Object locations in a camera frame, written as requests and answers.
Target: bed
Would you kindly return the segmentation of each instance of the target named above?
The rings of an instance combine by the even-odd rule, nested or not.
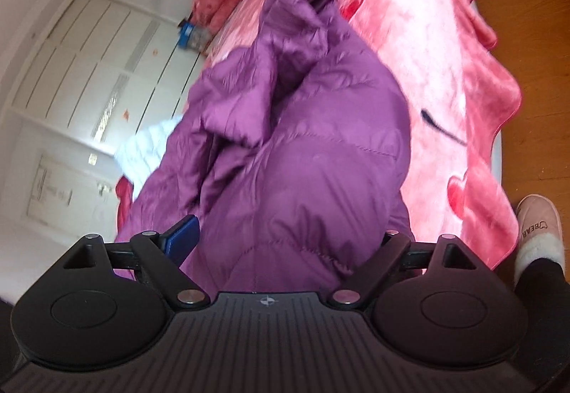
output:
[[[253,41],[263,1],[244,0],[234,11],[206,66]],[[494,268],[514,249],[518,225],[492,175],[491,151],[521,99],[488,53],[494,32],[471,9],[473,0],[339,1],[408,99],[412,158],[402,193],[415,236],[456,234]]]

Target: purple jacket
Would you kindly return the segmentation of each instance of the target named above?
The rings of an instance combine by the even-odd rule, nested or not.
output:
[[[387,229],[411,237],[408,106],[336,0],[266,0],[251,47],[188,99],[118,241],[195,214],[181,269],[213,297],[331,289]]]

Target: red fabric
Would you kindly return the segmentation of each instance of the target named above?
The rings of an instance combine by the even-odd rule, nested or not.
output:
[[[133,203],[133,185],[124,176],[119,179],[115,186],[115,194],[119,199],[119,210],[117,211],[117,231],[120,231],[129,216],[130,206]]]
[[[206,66],[252,43],[263,1],[243,0]],[[495,267],[514,249],[518,225],[491,175],[491,148],[521,100],[516,81],[488,52],[495,33],[472,0],[339,1],[408,99],[411,164],[402,194],[416,239],[456,234]],[[427,124],[423,110],[455,139]]]

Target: brown floor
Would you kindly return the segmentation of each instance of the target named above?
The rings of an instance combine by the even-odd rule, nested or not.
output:
[[[495,57],[523,92],[503,129],[503,187],[517,203],[537,192],[558,207],[570,265],[570,0],[478,0],[497,32]]]

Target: metal screw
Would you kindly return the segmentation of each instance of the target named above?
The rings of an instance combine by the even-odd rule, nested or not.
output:
[[[332,299],[343,305],[351,305],[360,299],[360,293],[354,290],[337,290],[333,293]]]
[[[178,299],[187,305],[195,305],[196,303],[204,301],[205,298],[206,295],[204,295],[204,293],[200,290],[196,289],[187,289],[178,293]]]

